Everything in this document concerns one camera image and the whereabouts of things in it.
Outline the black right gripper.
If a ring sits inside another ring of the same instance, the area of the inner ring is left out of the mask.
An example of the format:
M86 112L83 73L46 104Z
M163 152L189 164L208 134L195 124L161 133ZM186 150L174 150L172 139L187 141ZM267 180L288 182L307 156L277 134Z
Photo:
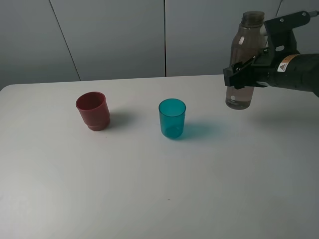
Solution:
M225 86L237 90L255 86L311 87L312 55L297 50L293 33L293 29L308 24L310 19L310 12L298 11L265 21L268 48L258 57L223 69Z

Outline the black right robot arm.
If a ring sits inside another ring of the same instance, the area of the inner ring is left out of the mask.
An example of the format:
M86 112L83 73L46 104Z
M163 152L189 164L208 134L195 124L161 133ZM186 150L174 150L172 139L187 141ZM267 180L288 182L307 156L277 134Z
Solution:
M268 47L248 61L223 70L228 87L276 87L319 94L319 55L301 54L293 29L308 24L319 12L298 11L264 22Z

